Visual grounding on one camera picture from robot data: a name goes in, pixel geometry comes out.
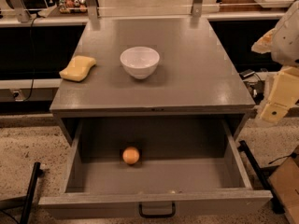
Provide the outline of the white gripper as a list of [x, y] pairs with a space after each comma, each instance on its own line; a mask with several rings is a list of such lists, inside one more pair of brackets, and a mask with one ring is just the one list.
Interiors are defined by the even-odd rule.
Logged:
[[272, 60], [288, 65], [277, 72], [262, 101], [259, 119], [277, 124], [299, 100], [299, 1], [292, 3], [275, 28], [251, 47], [253, 52], [271, 52]]

